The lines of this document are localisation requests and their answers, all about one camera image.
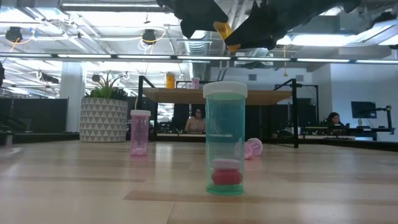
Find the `wooden floor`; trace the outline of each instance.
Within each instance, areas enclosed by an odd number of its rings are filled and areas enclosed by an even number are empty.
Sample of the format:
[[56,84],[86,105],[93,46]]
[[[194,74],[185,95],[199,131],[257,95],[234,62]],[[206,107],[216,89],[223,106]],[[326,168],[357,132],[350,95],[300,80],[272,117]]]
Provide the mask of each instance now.
[[204,165],[202,143],[0,148],[0,223],[398,223],[398,153],[265,146],[238,197],[206,193]]

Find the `ceiling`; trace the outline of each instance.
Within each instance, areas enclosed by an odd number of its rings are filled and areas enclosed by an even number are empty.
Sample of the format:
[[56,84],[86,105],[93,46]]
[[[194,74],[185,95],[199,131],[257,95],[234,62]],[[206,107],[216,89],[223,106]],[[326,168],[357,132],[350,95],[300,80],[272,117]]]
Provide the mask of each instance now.
[[[15,53],[46,53],[46,54],[156,54],[156,55],[226,55],[225,46],[216,32],[197,32],[194,39],[188,40],[182,35],[179,20],[167,9],[153,7],[154,1],[71,1],[35,0],[34,5],[17,7],[15,0],[3,0],[0,12],[0,45],[1,52]],[[96,4],[97,6],[71,6],[73,4]],[[216,3],[229,15],[233,29],[237,28],[249,15],[252,1],[249,0],[217,0]],[[104,4],[131,4],[134,7],[102,7]],[[292,45],[283,43],[274,50],[251,49],[238,52],[238,56],[255,57],[303,57],[303,58],[384,58],[391,54],[381,42],[398,35],[398,26],[389,25],[387,29],[372,28],[372,21],[384,11],[396,11],[396,1],[365,0],[361,7],[345,14],[338,8],[312,19],[304,26],[289,31],[290,40],[304,34],[345,34],[349,42],[333,46],[319,47],[311,44]],[[4,34],[10,26],[20,26],[22,42],[13,48],[13,43],[5,39]],[[36,37],[32,38],[32,29]],[[142,33],[146,29],[154,29],[158,39],[153,47],[142,43]],[[192,76],[200,76],[206,70],[200,67],[219,67],[216,63],[203,63],[199,66],[190,62],[183,63],[145,63],[145,62],[83,62],[87,71],[87,86],[92,88],[94,73],[112,70],[114,75],[128,73],[129,77],[120,81],[120,86],[132,88],[129,93],[134,95],[138,76],[146,75],[157,86],[164,86],[164,75],[167,72],[177,74],[178,80],[189,80]],[[259,64],[264,68],[281,68],[284,63]],[[231,63],[233,67],[244,67],[245,64]],[[288,67],[306,68],[309,72],[317,69],[318,64],[289,63]],[[6,84],[24,85],[21,88],[36,95],[57,97],[59,86],[43,83],[37,77],[38,71],[61,78],[62,62],[22,60],[8,58],[4,62]]]

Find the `wooden table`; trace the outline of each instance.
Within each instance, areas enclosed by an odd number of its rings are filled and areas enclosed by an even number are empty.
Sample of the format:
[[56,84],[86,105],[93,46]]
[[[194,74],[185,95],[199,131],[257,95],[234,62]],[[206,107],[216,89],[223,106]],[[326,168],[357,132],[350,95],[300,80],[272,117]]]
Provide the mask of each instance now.
[[[144,88],[144,95],[157,103],[205,104],[203,90]],[[291,91],[249,90],[246,105],[274,105],[292,96]]]

